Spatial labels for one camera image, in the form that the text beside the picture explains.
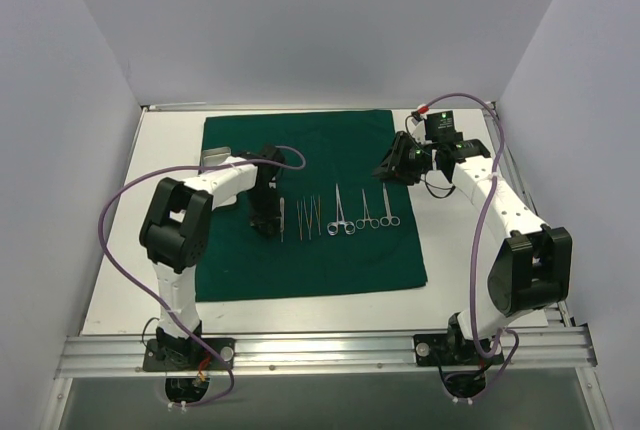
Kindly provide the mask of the silver tweezers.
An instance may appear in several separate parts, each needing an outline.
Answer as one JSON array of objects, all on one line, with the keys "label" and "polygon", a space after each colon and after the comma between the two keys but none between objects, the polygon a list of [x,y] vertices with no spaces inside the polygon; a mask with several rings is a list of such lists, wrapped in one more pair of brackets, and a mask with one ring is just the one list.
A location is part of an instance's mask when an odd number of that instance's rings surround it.
[{"label": "silver tweezers", "polygon": [[307,228],[308,240],[311,241],[312,235],[313,235],[313,217],[314,217],[313,197],[310,197],[309,199],[306,199],[306,198],[303,199],[303,212],[304,212],[305,225]]},{"label": "silver tweezers", "polygon": [[304,229],[303,229],[303,215],[302,215],[302,204],[299,200],[296,201],[296,214],[297,214],[297,224],[298,224],[298,234],[300,241],[303,241],[304,238]]},{"label": "silver tweezers", "polygon": [[319,195],[312,196],[312,203],[316,218],[316,227],[318,231],[318,235],[322,235],[322,219],[321,219],[321,197]]}]

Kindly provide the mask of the silver surgical scissors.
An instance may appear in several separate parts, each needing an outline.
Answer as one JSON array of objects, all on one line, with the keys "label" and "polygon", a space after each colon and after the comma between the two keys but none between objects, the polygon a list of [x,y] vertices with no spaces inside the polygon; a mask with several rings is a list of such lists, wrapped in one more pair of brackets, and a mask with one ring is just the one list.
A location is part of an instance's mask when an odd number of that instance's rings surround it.
[{"label": "silver surgical scissors", "polygon": [[398,216],[392,213],[391,202],[388,194],[386,184],[382,184],[382,195],[385,214],[379,219],[382,227],[397,227],[400,225],[401,220]]}]

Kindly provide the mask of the silver straight hemostat forceps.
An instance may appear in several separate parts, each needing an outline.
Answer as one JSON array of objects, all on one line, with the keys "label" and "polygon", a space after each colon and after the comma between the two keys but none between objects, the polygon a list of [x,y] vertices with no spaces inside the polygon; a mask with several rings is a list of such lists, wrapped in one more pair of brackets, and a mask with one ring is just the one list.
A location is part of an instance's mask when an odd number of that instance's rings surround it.
[{"label": "silver straight hemostat forceps", "polygon": [[361,197],[362,197],[362,207],[363,207],[363,211],[362,211],[362,217],[357,219],[355,222],[356,225],[356,229],[357,230],[364,230],[366,227],[369,227],[371,229],[377,229],[380,227],[380,221],[376,218],[373,218],[370,215],[369,212],[369,207],[368,207],[368,201],[367,201],[367,197],[366,197],[366,192],[364,189],[361,190]]}]

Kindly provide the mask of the silver metal instrument tray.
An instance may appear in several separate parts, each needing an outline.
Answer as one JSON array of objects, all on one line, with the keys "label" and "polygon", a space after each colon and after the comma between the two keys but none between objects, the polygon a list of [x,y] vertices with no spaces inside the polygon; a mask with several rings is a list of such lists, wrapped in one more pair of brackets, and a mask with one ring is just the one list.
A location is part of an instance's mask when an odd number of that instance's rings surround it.
[{"label": "silver metal instrument tray", "polygon": [[[200,154],[200,165],[201,166],[215,166],[217,164],[223,163],[228,157],[231,156],[231,148],[230,147],[216,147],[211,149],[203,150]],[[237,197],[232,196],[224,202],[218,202],[216,204],[217,208],[232,208],[237,205]]]}]

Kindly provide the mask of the green surgical cloth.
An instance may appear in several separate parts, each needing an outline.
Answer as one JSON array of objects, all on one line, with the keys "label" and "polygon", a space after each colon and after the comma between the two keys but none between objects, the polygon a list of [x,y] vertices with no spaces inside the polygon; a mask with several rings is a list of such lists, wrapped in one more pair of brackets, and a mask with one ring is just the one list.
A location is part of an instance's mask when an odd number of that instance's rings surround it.
[{"label": "green surgical cloth", "polygon": [[[249,202],[218,208],[206,254],[196,269],[196,298],[202,303],[332,296],[419,288],[427,282],[424,257],[407,187],[386,183],[397,227],[366,227],[353,235],[327,233],[336,216],[335,184],[345,218],[362,217],[364,189],[370,215],[384,214],[382,184],[372,171],[390,149],[396,129],[389,110],[312,112],[210,117],[203,149],[227,146],[258,152],[265,144],[299,150],[306,167],[286,170],[277,184],[285,199],[284,243],[279,231],[260,236],[249,225]],[[303,199],[321,197],[322,235],[313,208],[308,240]],[[298,234],[296,201],[302,204],[304,238]]]}]

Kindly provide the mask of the silver curved hemostat forceps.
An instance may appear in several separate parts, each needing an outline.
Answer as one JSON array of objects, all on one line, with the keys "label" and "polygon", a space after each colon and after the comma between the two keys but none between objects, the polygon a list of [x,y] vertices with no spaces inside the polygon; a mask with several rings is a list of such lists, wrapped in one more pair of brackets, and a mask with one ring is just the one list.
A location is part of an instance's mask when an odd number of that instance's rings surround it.
[{"label": "silver curved hemostat forceps", "polygon": [[342,201],[341,201],[340,188],[338,184],[335,184],[335,206],[336,206],[336,216],[332,222],[337,220],[349,221],[345,218]]}]

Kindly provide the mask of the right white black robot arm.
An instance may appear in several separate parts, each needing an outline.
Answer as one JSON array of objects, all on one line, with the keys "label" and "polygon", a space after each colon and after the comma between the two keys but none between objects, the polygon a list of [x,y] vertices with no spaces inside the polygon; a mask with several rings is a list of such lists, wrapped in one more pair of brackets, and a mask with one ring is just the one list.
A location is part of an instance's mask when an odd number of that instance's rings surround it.
[{"label": "right white black robot arm", "polygon": [[444,350],[455,362],[469,361],[480,341],[511,322],[567,298],[573,240],[536,215],[499,175],[500,152],[479,139],[464,139],[454,115],[427,115],[425,139],[395,134],[372,175],[414,185],[438,171],[479,212],[472,241],[469,306],[450,320]]}]

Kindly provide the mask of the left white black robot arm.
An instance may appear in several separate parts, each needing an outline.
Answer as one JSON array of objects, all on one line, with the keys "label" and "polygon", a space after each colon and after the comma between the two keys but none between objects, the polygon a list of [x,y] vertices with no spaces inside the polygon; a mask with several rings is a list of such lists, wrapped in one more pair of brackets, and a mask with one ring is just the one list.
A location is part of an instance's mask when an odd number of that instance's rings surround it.
[{"label": "left white black robot arm", "polygon": [[195,267],[206,253],[213,211],[247,194],[249,225],[272,237],[281,229],[276,175],[285,162],[282,150],[266,144],[255,154],[231,153],[228,147],[205,150],[198,176],[162,179],[143,221],[139,241],[156,271],[161,310],[156,330],[158,348],[179,369],[194,367],[202,355],[202,333],[196,309]]}]

